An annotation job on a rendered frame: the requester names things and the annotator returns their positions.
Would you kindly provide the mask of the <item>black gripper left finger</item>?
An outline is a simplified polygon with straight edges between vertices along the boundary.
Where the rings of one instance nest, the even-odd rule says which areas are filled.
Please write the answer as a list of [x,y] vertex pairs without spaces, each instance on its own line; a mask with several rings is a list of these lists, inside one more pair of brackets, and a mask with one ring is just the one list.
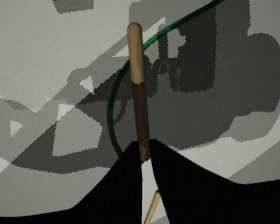
[[74,207],[32,216],[1,216],[0,224],[142,224],[139,142],[131,142],[109,173]]

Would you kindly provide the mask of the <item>thin wooden stick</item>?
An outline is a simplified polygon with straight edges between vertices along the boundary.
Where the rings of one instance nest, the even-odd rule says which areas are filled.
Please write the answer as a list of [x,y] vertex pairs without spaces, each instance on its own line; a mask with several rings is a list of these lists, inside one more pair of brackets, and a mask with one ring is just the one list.
[[146,221],[144,224],[149,224],[149,222],[151,221],[152,214],[154,214],[156,204],[157,204],[157,201],[159,201],[159,198],[160,198],[160,193],[159,193],[159,191],[156,191],[154,194],[154,198],[152,198],[150,211],[149,211],[149,214],[147,214]]

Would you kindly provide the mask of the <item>wooden stick with dark green string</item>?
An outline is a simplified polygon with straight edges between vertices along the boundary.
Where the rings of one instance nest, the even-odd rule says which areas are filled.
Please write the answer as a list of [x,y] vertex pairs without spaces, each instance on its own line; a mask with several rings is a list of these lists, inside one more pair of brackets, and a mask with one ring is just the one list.
[[174,29],[180,24],[186,23],[189,19],[199,16],[199,14],[209,11],[210,8],[214,8],[217,4],[226,0],[215,0],[209,4],[205,4],[204,7],[197,9],[190,14],[186,14],[184,18],[177,19],[176,22],[172,22],[170,26],[162,28],[157,32],[154,37],[142,42],[142,28],[139,23],[131,22],[126,27],[127,47],[129,47],[129,59],[127,59],[124,67],[122,67],[119,76],[115,79],[114,86],[112,86],[109,108],[107,108],[107,128],[109,128],[109,134],[112,147],[114,147],[117,157],[120,158],[122,151],[119,144],[116,142],[114,132],[114,122],[112,122],[112,112],[114,112],[114,101],[117,92],[117,87],[121,82],[122,76],[125,76],[127,69],[130,67],[131,71],[131,83],[132,83],[132,96],[134,96],[134,108],[135,108],[135,121],[136,121],[136,133],[137,142],[140,146],[141,164],[145,161],[150,161],[150,132],[149,132],[149,113],[147,113],[147,94],[146,94],[146,77],[145,77],[145,59],[144,51],[149,48],[152,43],[156,42],[156,39],[164,36],[171,29]]

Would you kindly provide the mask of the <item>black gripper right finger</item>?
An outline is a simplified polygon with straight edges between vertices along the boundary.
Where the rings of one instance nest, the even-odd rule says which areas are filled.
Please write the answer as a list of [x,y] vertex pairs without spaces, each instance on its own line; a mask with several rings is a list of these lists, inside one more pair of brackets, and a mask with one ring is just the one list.
[[271,224],[280,221],[280,179],[235,183],[150,139],[157,191],[170,224]]

